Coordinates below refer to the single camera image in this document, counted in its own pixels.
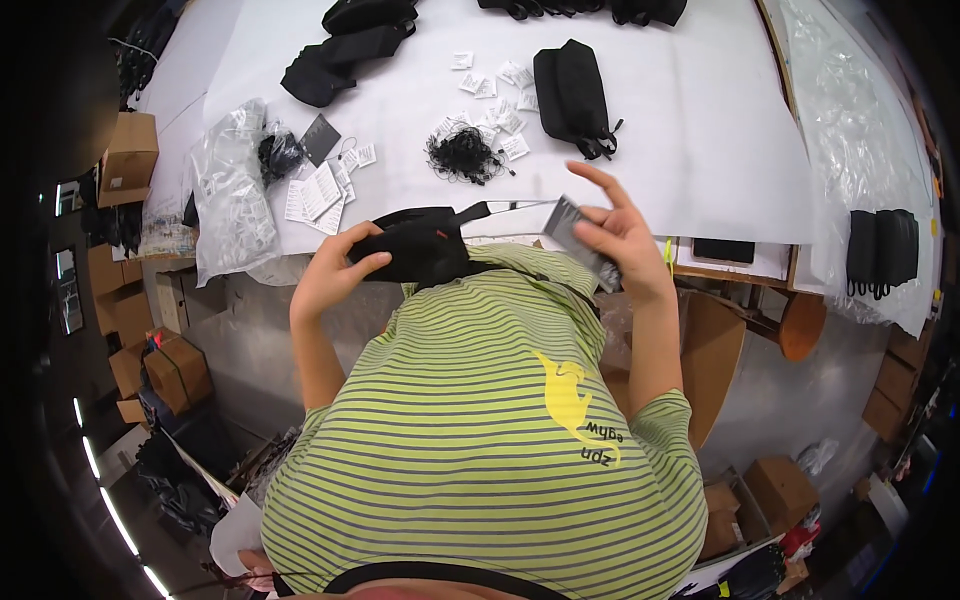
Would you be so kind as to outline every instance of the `clear plastic sheet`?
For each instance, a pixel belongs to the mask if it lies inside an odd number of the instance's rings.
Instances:
[[[858,323],[897,322],[909,330],[923,324],[929,309],[924,265],[932,264],[932,248],[924,239],[932,211],[926,210],[924,185],[908,167],[895,139],[891,115],[877,98],[875,82],[863,51],[846,34],[814,16],[808,0],[780,0],[789,33],[790,68],[800,111],[814,189],[818,226],[812,245],[811,271],[825,284],[827,306]],[[847,243],[850,211],[906,208],[921,230],[918,278],[882,300],[847,295]]]
[[[266,111],[263,100],[249,100],[190,151],[201,224],[197,287],[213,276],[247,271],[281,255],[257,159]]]

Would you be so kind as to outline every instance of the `white paper sheet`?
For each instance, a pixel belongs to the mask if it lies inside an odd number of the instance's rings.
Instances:
[[[246,0],[204,120],[215,122],[259,96],[269,118],[282,118],[294,134],[305,131],[318,110],[278,82],[304,45],[326,37],[316,27],[326,8],[315,0]],[[469,2],[424,6],[417,32],[396,55],[365,65],[356,74],[361,85],[324,109],[338,131],[374,142],[378,154],[375,166],[351,175],[364,201],[345,208],[343,226],[438,199],[460,210],[491,193],[528,200],[566,193],[580,204],[607,205],[596,186],[566,172],[564,161],[580,153],[549,138],[535,113],[526,113],[531,154],[517,163],[516,177],[484,187],[449,183],[423,163],[426,137],[443,115],[464,106],[465,92],[457,89],[464,71],[449,68],[454,52],[473,48],[473,68],[493,73],[506,60],[532,64],[539,49],[570,38],[596,53],[611,125],[625,119],[613,161],[594,164],[620,179],[655,234],[812,240],[804,146],[752,0],[690,0],[677,27],[642,30],[616,26],[608,11],[517,24]],[[423,89],[430,93],[414,91]],[[500,98],[508,95],[515,103],[516,88],[505,86]],[[477,114],[497,100],[467,102]],[[285,252],[312,252],[322,239],[280,235]]]

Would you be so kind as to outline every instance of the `concrete floor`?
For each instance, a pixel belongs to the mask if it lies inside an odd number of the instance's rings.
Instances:
[[[221,414],[235,425],[241,447],[253,447],[302,420],[287,321],[293,291],[261,285],[243,274],[230,276],[228,310],[186,333],[206,353]],[[345,371],[401,300],[398,285],[364,283],[324,315],[324,331]],[[780,295],[768,293],[762,306],[778,316],[783,302]],[[630,328],[628,305],[613,297],[601,309],[608,329],[605,362],[626,366],[622,334]],[[888,335],[887,327],[828,315],[816,349],[803,362],[791,363],[776,345],[748,332],[727,400],[698,453],[704,475],[729,466],[743,472],[761,456],[796,457],[807,445],[833,438],[840,443],[836,455],[813,479],[829,525],[852,484],[869,471],[876,433],[860,414]]]

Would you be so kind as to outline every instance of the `green striped t-shirt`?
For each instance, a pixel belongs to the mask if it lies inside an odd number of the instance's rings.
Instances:
[[[628,424],[599,375],[602,326],[569,257],[518,245],[422,290],[307,413],[264,506],[264,548],[299,592],[356,567],[478,567],[567,598],[665,598],[707,505],[673,391]],[[306,575],[283,575],[308,573]]]

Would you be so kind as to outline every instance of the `smartphone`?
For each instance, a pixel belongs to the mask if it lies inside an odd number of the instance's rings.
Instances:
[[[752,265],[754,264],[755,251],[756,244],[754,242],[711,240],[701,237],[693,238],[693,255],[697,258],[725,260]]]

